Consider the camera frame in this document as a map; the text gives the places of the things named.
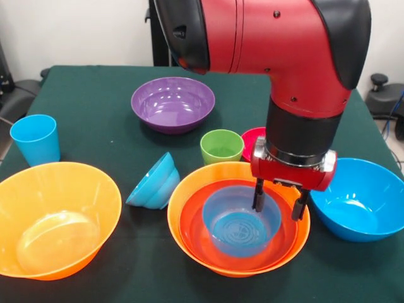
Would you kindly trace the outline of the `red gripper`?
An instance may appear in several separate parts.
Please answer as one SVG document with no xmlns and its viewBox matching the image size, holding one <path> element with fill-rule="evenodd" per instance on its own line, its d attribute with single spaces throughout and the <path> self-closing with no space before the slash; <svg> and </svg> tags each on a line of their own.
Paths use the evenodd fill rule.
<svg viewBox="0 0 404 303">
<path fill-rule="evenodd" d="M 333 150 L 327 151 L 321 161 L 314 166 L 295 166 L 272 156 L 266 149 L 265 143 L 265 137 L 258 137 L 251 152 L 251 174 L 257 178 L 252 209 L 257 213 L 263 210 L 264 180 L 273 183 L 281 182 L 288 186 L 296 186 L 295 190 L 300 196 L 295 200 L 292 220 L 296 222 L 302 220 L 310 190 L 324 191 L 331 183 L 336 171 L 337 153 Z"/>
</svg>

